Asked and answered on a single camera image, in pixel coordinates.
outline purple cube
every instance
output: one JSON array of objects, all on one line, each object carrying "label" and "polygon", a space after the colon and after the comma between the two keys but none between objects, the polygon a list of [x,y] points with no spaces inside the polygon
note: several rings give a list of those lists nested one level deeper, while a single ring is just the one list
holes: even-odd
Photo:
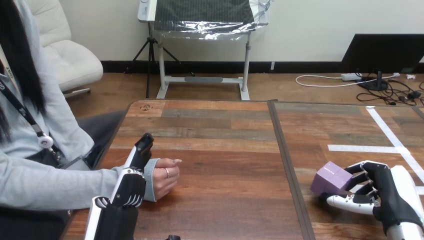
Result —
[{"label": "purple cube", "polygon": [[351,178],[352,174],[329,161],[316,173],[310,190],[317,196],[322,193],[339,194]]}]

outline long black hair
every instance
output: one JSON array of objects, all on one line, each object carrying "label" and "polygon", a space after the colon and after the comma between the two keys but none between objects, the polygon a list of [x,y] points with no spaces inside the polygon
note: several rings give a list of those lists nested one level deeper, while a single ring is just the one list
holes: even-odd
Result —
[{"label": "long black hair", "polygon": [[[23,99],[29,100],[38,111],[45,113],[40,77],[34,66],[21,14],[13,0],[0,0],[0,45],[13,75],[19,82]],[[10,125],[0,108],[0,143],[10,141],[9,132]]]}]

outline woman's left hand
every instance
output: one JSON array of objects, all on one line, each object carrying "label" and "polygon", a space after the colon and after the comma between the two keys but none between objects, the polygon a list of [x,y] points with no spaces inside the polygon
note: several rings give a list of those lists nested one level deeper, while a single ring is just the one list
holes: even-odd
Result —
[{"label": "woman's left hand", "polygon": [[161,158],[157,161],[153,170],[153,191],[156,201],[167,195],[176,185],[180,178],[178,164],[181,159]]}]

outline robotic hand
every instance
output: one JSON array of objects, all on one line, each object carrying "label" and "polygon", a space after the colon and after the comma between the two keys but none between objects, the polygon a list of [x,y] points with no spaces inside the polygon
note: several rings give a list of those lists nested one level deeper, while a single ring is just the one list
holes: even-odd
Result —
[{"label": "robotic hand", "polygon": [[153,146],[150,133],[135,144],[119,174],[110,198],[92,199],[85,240],[133,240],[138,210],[146,191],[144,167]]},{"label": "robotic hand", "polygon": [[403,166],[362,161],[345,169],[354,176],[346,186],[350,191],[366,182],[355,194],[323,193],[330,206],[354,213],[374,215],[382,222],[389,240],[424,240],[424,209],[411,175]]}]

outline wood grain tabletop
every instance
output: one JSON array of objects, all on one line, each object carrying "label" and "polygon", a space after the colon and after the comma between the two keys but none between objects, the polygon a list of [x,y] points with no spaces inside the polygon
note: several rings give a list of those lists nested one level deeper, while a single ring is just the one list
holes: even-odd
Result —
[{"label": "wood grain tabletop", "polygon": [[[401,165],[416,186],[424,186],[398,153],[329,151],[328,145],[393,147],[366,107],[278,102],[275,108],[316,239],[386,240],[382,224],[373,216],[325,207],[310,191],[317,170],[328,161],[342,168],[364,160],[386,163],[390,168]],[[374,109],[419,165],[424,166],[424,120],[411,107]]]},{"label": "wood grain tabletop", "polygon": [[[136,240],[303,239],[267,102],[137,101],[100,167],[122,165],[146,132],[153,158],[183,162],[177,187],[139,209]],[[88,212],[64,239],[84,239]]]},{"label": "wood grain tabletop", "polygon": [[[374,109],[424,166],[424,108]],[[145,132],[155,138],[153,158],[183,162],[177,187],[139,209],[136,240],[171,234],[183,240],[385,240],[373,216],[319,203],[310,191],[317,170],[328,161],[345,168],[372,160],[402,165],[424,186],[399,153],[329,150],[329,145],[393,147],[363,105],[140,100],[129,107],[100,167],[122,165]],[[284,167],[288,162],[291,169]],[[78,211],[64,239],[84,239],[87,218],[88,210]]]}]

